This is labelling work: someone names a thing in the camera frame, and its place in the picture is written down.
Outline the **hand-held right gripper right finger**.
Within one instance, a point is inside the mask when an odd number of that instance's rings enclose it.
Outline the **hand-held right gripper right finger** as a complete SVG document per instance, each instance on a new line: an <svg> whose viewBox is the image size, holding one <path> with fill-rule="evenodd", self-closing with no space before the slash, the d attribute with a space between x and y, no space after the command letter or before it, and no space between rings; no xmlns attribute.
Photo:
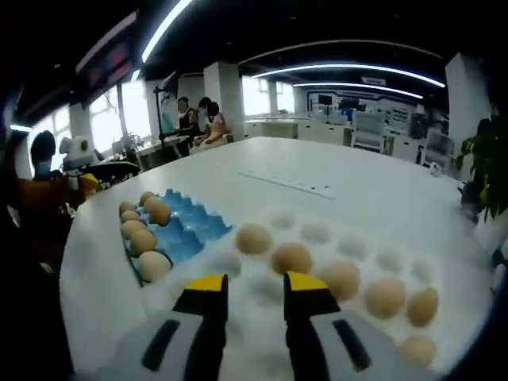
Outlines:
<svg viewBox="0 0 508 381"><path fill-rule="evenodd" d="M286 344L296 380L435 380L398 353L392 339L342 310L320 279L284 275Z"/></svg>

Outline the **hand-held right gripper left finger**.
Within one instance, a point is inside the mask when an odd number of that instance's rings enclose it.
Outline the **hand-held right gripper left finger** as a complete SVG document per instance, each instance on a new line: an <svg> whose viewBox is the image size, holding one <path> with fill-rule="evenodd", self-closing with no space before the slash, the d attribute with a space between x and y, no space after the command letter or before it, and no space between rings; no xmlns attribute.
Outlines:
<svg viewBox="0 0 508 381"><path fill-rule="evenodd" d="M123 337L98 380L216 380L226 342L229 279L191 280L171 310Z"/></svg>

